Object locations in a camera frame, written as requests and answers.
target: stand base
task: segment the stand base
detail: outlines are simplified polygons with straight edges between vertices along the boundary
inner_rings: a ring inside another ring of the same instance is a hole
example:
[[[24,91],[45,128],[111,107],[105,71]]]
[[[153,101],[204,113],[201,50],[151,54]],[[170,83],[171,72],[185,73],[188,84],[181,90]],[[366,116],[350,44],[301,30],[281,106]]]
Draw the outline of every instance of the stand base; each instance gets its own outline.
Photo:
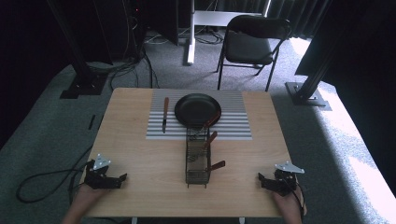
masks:
[[[331,111],[332,108],[329,105],[329,102],[323,100],[318,90],[315,90],[314,94],[308,100],[300,100],[297,97],[297,91],[303,86],[304,83],[300,82],[287,82],[286,89],[290,94],[290,97],[295,105],[313,105],[318,106],[321,110]]]
[[[104,73],[96,75],[96,78],[89,85],[80,85],[78,77],[75,77],[69,89],[63,91],[60,98],[77,99],[80,95],[100,95],[107,81],[107,75]]]

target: dish rack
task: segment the dish rack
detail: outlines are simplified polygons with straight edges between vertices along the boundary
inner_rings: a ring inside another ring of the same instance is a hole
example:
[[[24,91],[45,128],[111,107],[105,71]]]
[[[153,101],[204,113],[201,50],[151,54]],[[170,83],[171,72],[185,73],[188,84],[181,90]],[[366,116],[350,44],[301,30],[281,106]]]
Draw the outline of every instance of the dish rack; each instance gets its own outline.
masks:
[[[186,183],[206,185],[211,173],[210,144],[205,146],[210,136],[209,128],[190,126],[186,134]]]

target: black and white striped cloth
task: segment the black and white striped cloth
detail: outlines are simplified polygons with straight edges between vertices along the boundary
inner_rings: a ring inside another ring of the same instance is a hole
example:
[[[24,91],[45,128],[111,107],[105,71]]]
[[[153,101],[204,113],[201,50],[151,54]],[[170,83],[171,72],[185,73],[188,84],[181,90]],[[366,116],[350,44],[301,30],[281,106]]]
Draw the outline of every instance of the black and white striped cloth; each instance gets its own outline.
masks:
[[[175,105],[185,95],[203,93],[213,97],[221,106],[219,121],[210,128],[218,132],[219,140],[251,140],[248,114],[240,91],[194,91],[155,89],[148,119],[147,139],[186,139],[186,127],[175,117]],[[166,133],[163,133],[163,101],[169,97]]]

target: wooden handle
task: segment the wooden handle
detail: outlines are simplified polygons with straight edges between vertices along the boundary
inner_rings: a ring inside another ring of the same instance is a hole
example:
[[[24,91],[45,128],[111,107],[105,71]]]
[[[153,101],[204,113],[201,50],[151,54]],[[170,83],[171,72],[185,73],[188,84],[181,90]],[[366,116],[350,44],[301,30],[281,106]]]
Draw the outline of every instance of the wooden handle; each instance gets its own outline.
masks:
[[[169,105],[169,97],[165,97],[165,102],[163,103],[163,119],[166,119],[168,115],[168,105]]]
[[[204,148],[207,148],[212,142],[213,140],[215,140],[215,138],[218,136],[218,131],[214,131],[210,137],[206,140],[205,144],[204,144]]]
[[[217,169],[219,169],[219,168],[221,168],[221,167],[224,167],[224,166],[225,166],[225,161],[220,161],[220,162],[218,162],[218,163],[212,165],[212,166],[210,167],[210,171],[217,170]]]
[[[215,116],[213,116],[213,118],[211,118],[210,120],[208,120],[205,124],[204,127],[208,128],[210,127],[210,125],[212,125],[213,122],[215,122],[216,119],[218,119],[221,115],[221,112],[217,112]]]

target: human arm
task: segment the human arm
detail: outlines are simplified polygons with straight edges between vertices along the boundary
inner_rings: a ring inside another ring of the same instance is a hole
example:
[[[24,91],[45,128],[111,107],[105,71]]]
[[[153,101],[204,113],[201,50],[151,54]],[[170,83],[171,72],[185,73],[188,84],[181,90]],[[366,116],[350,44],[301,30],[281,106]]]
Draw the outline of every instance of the human arm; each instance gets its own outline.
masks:
[[[282,197],[276,192],[272,192],[273,199],[278,207],[282,217],[285,219],[287,224],[302,224],[302,216],[301,216],[301,190],[297,188],[294,191],[295,197],[293,193],[289,193],[288,195]]]
[[[108,189],[92,189],[82,184],[69,207],[62,224],[78,224],[83,216],[94,206],[100,198],[109,192]]]

